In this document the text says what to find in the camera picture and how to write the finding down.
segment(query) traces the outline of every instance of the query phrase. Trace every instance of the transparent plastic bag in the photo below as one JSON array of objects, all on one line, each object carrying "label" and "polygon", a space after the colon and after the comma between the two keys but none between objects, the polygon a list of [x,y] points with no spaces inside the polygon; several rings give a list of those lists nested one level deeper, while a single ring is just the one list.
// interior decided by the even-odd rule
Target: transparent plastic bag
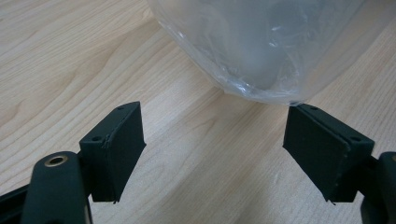
[{"label": "transparent plastic bag", "polygon": [[297,105],[352,65],[395,18],[389,0],[148,0],[226,92]]}]

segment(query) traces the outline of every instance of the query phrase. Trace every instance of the plastic bag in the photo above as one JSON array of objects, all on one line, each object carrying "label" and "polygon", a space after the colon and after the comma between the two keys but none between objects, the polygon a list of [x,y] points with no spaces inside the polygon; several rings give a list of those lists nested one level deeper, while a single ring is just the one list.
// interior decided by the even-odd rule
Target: plastic bag
[{"label": "plastic bag", "polygon": [[385,0],[148,0],[226,92],[297,105],[352,65],[395,18]]}]

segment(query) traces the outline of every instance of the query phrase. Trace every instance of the wood grain surface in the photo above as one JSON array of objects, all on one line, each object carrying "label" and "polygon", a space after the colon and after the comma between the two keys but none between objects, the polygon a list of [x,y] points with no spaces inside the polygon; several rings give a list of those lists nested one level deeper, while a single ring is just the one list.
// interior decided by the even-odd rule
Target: wood grain surface
[{"label": "wood grain surface", "polygon": [[[396,20],[308,103],[396,146]],[[288,108],[215,88],[139,0],[0,1],[0,194],[36,161],[79,151],[117,105],[140,101],[148,144],[94,223],[361,223],[326,203],[282,148]]]}]

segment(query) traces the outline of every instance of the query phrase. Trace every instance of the light wooden surface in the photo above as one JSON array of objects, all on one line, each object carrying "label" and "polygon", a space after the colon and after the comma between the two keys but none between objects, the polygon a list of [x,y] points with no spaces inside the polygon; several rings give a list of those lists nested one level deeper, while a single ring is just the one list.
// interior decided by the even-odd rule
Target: light wooden surface
[{"label": "light wooden surface", "polygon": [[[396,149],[396,21],[308,103]],[[0,194],[141,101],[148,144],[95,223],[361,223],[326,203],[282,148],[288,108],[213,87],[139,0],[0,1]]]}]

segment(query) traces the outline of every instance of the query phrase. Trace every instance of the crumpled plastic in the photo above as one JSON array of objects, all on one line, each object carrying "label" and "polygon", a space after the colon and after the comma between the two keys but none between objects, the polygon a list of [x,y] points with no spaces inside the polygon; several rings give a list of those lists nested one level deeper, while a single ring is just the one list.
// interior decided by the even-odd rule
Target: crumpled plastic
[{"label": "crumpled plastic", "polygon": [[148,0],[161,26],[225,92],[298,105],[395,18],[389,0]]}]

